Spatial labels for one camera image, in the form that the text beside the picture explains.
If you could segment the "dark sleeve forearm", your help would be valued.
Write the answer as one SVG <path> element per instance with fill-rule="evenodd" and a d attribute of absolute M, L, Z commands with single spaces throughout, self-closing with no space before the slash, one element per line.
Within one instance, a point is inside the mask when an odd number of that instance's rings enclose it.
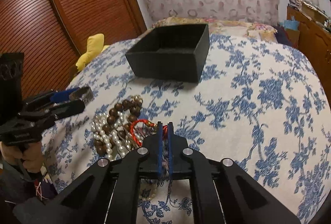
<path fill-rule="evenodd" d="M 1 223 L 65 223 L 70 211 L 53 201 L 57 191 L 41 173 L 3 162 Z"/>

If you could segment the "person's left hand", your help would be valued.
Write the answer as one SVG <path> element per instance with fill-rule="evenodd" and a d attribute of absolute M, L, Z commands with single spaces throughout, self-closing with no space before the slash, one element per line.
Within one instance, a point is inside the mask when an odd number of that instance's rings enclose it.
<path fill-rule="evenodd" d="M 6 146 L 1 142 L 3 159 L 12 166 L 18 165 L 18 160 L 23 160 L 23 167 L 30 173 L 38 173 L 43 165 L 42 143 L 30 143 L 28 148 L 21 152 L 16 146 Z"/>

